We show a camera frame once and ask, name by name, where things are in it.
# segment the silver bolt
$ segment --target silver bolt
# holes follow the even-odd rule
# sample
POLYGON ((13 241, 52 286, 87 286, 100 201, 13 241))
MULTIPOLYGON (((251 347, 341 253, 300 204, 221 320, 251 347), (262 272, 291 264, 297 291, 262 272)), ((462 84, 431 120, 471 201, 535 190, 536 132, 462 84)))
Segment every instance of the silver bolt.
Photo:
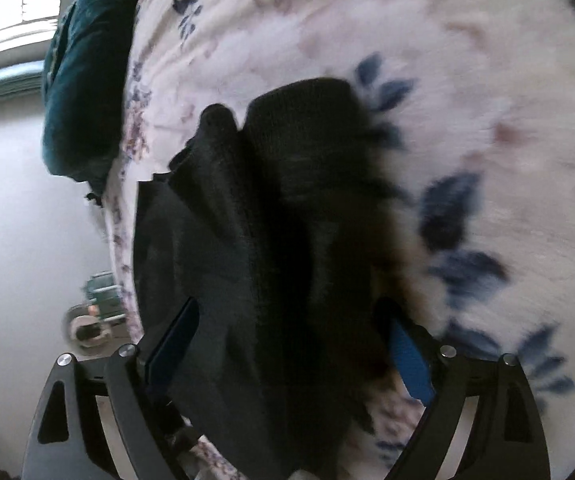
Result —
POLYGON ((441 355, 443 357, 447 357, 448 359, 452 359, 452 357, 456 357, 456 348, 450 345, 443 345, 440 348, 441 355))
POLYGON ((72 362, 72 354, 61 354, 56 360, 59 366, 68 366, 72 362))
POLYGON ((132 357, 136 353, 136 347, 131 344, 123 345, 119 348, 119 355, 121 357, 132 357))
POLYGON ((516 366, 517 357, 514 354, 503 354, 503 362, 507 366, 516 366))

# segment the blue leaf pattern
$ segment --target blue leaf pattern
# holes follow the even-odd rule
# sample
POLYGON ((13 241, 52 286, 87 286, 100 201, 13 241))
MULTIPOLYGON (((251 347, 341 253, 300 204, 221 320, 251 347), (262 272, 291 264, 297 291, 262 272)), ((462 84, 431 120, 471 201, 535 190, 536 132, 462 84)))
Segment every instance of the blue leaf pattern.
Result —
POLYGON ((126 81, 126 99, 124 102, 124 138, 120 148, 121 170, 119 178, 123 180, 126 167, 132 160, 140 160, 149 151, 146 136, 143 133, 144 113, 148 108, 152 91, 141 83, 142 62, 134 62, 128 71, 126 81))
POLYGON ((389 456, 389 455, 386 455, 386 454, 381 454, 381 455, 378 456, 378 459, 379 459, 381 462, 384 462, 384 463, 385 463, 385 467, 391 469, 391 468, 394 466, 394 464, 395 464, 395 459, 396 459, 396 458, 393 458, 393 457, 391 457, 391 456, 389 456))
POLYGON ((487 301, 508 282, 503 266, 479 251, 448 251, 429 273, 447 287, 447 306, 461 310, 472 300, 487 301))
POLYGON ((378 101, 373 106, 375 112, 385 112, 397 107, 414 88, 411 79, 397 79, 383 83, 378 89, 378 101))
POLYGON ((203 10, 203 6, 195 6, 199 0, 172 0, 172 9, 183 16, 179 28, 181 29, 181 48, 196 30, 197 26, 192 20, 203 10))
POLYGON ((548 357, 530 372, 529 378, 533 380, 549 375, 563 366, 565 361, 567 361, 567 359, 562 356, 548 357))
POLYGON ((379 440, 376 443, 376 447, 384 451, 402 451, 405 449, 405 444, 402 442, 386 442, 384 440, 379 440))
POLYGON ((560 377, 545 386, 539 386, 537 392, 551 392, 556 395, 569 395, 575 390, 575 383, 568 376, 560 377))
POLYGON ((542 326, 529 333, 519 344, 519 349, 514 350, 502 348, 490 334, 470 330, 452 319, 439 339, 444 344, 452 345, 458 352, 478 359, 496 361, 504 353, 517 354, 535 394, 539 413, 544 414, 547 410, 547 400, 544 397, 546 394, 566 396, 575 391, 575 382, 570 376, 558 375, 567 359, 561 355, 549 355, 551 341, 557 329, 558 325, 542 326), (523 359, 521 352, 523 355, 529 355, 529 360, 523 359))
POLYGON ((552 335, 558 325, 544 326, 530 333, 519 347, 518 356, 522 364, 534 364, 545 354, 552 341, 552 335))
POLYGON ((481 175, 461 172, 427 186, 421 199, 419 234, 430 252, 465 241, 466 222, 480 202, 481 175))
POLYGON ((370 129, 370 134, 379 148, 390 150, 404 150, 401 129, 395 124, 383 122, 378 123, 370 129))
POLYGON ((378 52, 366 57, 359 63, 355 73, 357 80, 362 87, 367 88, 376 81, 378 73, 381 70, 382 63, 383 60, 378 52))

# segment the dark green pillow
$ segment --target dark green pillow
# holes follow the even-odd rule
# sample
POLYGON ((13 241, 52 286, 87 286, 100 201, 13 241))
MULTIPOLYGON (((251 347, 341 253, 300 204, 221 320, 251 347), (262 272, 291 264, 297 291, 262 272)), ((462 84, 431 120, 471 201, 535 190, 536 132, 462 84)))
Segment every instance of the dark green pillow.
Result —
POLYGON ((102 194, 119 151, 123 86, 138 0, 77 0, 46 57, 43 160, 102 194))

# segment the floral bedspread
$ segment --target floral bedspread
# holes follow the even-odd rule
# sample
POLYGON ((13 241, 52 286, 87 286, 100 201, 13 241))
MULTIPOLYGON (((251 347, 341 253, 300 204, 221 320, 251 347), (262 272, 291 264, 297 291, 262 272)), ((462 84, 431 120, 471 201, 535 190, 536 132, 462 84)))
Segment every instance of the floral bedspread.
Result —
MULTIPOLYGON (((142 335, 137 183, 167 171, 206 106, 226 104, 243 123, 254 97, 322 75, 350 81, 371 111, 376 165, 391 182, 378 192, 399 250, 375 262, 375 295, 402 280, 415 320, 459 352, 519 355, 552 478, 565 478, 575 466, 570 0, 140 0, 103 198, 132 337, 142 335)), ((351 430, 340 478, 383 478, 423 412, 394 370, 371 398, 375 434, 351 430)), ((208 441, 194 453, 205 475, 242 478, 208 441)))

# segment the round object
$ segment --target round object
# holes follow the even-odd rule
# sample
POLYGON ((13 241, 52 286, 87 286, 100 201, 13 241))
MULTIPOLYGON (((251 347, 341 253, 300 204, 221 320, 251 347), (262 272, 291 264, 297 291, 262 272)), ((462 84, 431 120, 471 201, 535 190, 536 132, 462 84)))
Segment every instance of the round object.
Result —
POLYGON ((440 348, 441 355, 443 357, 447 357, 448 359, 452 359, 452 357, 456 357, 456 348, 450 345, 443 345, 440 348))
POLYGON ((56 360, 59 366, 68 366, 72 362, 72 354, 61 354, 56 360))
POLYGON ((99 355, 113 337, 110 324, 93 314, 97 310, 94 304, 81 304, 64 315, 64 337, 76 355, 99 355))
POLYGON ((119 348, 119 355, 121 357, 132 357, 136 353, 136 347, 132 344, 123 345, 119 348))
POLYGON ((514 354, 503 354, 503 362, 507 366, 516 366, 517 357, 514 354))

